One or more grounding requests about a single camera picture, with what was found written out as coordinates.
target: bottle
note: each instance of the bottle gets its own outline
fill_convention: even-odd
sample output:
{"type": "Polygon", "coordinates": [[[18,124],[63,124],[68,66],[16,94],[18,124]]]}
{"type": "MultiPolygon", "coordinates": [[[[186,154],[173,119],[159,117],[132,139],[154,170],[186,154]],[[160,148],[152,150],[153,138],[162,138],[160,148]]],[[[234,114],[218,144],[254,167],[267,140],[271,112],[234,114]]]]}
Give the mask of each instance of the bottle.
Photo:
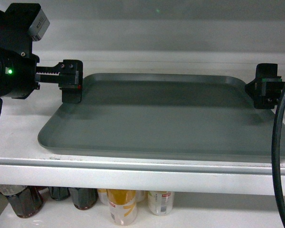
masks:
{"type": "Polygon", "coordinates": [[[173,191],[149,191],[148,206],[155,215],[166,215],[172,211],[173,191]]]}
{"type": "Polygon", "coordinates": [[[61,201],[70,196],[70,192],[65,187],[48,187],[49,194],[53,200],[61,201]]]}
{"type": "Polygon", "coordinates": [[[0,192],[20,218],[35,215],[43,205],[43,199],[34,186],[0,184],[0,192]]]}
{"type": "Polygon", "coordinates": [[[98,197],[100,201],[105,204],[109,205],[108,195],[106,193],[106,189],[97,189],[98,197]]]}
{"type": "Polygon", "coordinates": [[[74,203],[79,210],[91,208],[97,201],[97,190],[87,188],[68,188],[74,203]]]}
{"type": "Polygon", "coordinates": [[[109,208],[115,224],[126,226],[137,216],[135,190],[108,189],[109,208]]]}
{"type": "Polygon", "coordinates": [[[136,191],[136,202],[142,202],[147,196],[147,191],[136,191]]]}

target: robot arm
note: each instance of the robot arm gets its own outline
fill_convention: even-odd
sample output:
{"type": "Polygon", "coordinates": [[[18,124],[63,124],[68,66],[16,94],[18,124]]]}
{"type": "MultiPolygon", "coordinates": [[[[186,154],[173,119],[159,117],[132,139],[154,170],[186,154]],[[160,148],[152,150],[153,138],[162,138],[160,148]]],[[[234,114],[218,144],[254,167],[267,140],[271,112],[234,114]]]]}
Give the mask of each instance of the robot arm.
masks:
{"type": "Polygon", "coordinates": [[[54,67],[37,66],[32,42],[42,39],[49,21],[35,3],[12,3],[0,10],[0,97],[26,99],[39,82],[58,83],[62,102],[79,103],[82,97],[83,63],[64,60],[54,67]]]}

